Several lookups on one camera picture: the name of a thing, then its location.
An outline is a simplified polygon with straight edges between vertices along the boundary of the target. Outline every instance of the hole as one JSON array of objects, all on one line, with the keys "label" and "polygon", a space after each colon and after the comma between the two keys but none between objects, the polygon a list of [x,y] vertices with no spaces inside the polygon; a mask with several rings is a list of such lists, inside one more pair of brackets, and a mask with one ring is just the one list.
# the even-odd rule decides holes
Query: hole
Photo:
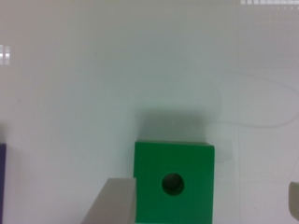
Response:
[{"label": "hole", "polygon": [[169,195],[179,195],[184,190],[183,178],[176,173],[168,174],[162,181],[162,188]]}]

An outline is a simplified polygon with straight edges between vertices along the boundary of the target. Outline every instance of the green block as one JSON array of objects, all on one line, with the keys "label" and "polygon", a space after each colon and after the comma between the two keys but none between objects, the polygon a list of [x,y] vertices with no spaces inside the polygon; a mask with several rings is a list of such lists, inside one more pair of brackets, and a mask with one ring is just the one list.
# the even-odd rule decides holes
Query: green block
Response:
[{"label": "green block", "polygon": [[136,142],[136,223],[211,224],[214,147]]}]

